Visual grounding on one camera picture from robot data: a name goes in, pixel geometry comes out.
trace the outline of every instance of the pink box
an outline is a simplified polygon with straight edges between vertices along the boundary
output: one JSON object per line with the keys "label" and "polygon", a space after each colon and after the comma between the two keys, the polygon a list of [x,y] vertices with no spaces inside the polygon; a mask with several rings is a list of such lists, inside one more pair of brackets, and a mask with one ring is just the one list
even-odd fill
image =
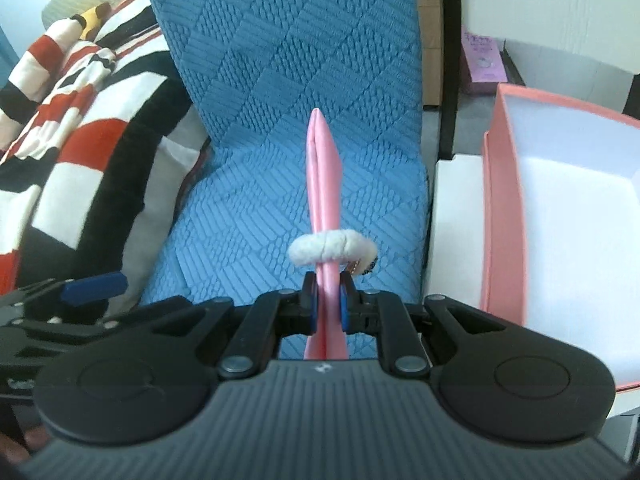
{"label": "pink box", "polygon": [[481,309],[640,386],[640,121],[501,84],[482,155]]}
{"label": "pink box", "polygon": [[494,38],[476,36],[462,27],[462,88],[469,94],[493,94],[506,83],[500,49]]}

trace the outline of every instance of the white hair tie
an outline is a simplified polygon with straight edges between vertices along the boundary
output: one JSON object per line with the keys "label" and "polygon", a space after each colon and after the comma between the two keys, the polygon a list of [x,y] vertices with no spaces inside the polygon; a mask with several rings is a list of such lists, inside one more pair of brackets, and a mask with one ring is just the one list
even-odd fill
{"label": "white hair tie", "polygon": [[296,266],[325,262],[350,262],[351,274],[364,274],[377,260],[378,248],[372,240],[353,229],[336,229],[302,235],[289,247]]}

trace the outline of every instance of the human hand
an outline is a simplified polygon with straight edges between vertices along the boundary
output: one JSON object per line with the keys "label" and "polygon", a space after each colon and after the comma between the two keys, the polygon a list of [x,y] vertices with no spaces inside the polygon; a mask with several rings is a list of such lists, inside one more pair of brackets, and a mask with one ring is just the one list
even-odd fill
{"label": "human hand", "polygon": [[[50,436],[44,426],[37,426],[24,433],[24,440],[30,450],[37,451],[45,446]],[[12,464],[24,462],[30,456],[29,451],[2,433],[0,433],[0,454]]]}

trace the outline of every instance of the black white and red fabric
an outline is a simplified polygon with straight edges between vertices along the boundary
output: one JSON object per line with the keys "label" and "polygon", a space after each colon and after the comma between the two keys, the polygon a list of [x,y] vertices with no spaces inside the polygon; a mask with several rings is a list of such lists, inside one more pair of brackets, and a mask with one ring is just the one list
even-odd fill
{"label": "black white and red fabric", "polygon": [[121,270],[115,314],[138,300],[208,137],[149,0],[117,6],[95,43],[81,32],[54,23],[0,92],[0,293]]}

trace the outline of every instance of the blue quilted fabric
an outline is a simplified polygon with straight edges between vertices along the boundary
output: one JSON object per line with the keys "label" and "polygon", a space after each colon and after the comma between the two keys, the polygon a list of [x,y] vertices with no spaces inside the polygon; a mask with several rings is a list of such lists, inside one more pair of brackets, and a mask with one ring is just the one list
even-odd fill
{"label": "blue quilted fabric", "polygon": [[[300,288],[287,259],[310,232],[306,122],[326,117],[344,166],[342,226],[379,247],[362,288],[418,301],[427,217],[415,0],[151,0],[216,149],[158,259],[143,303],[181,294],[253,303]],[[288,338],[282,357],[302,355]],[[350,336],[350,355],[375,355]]]}

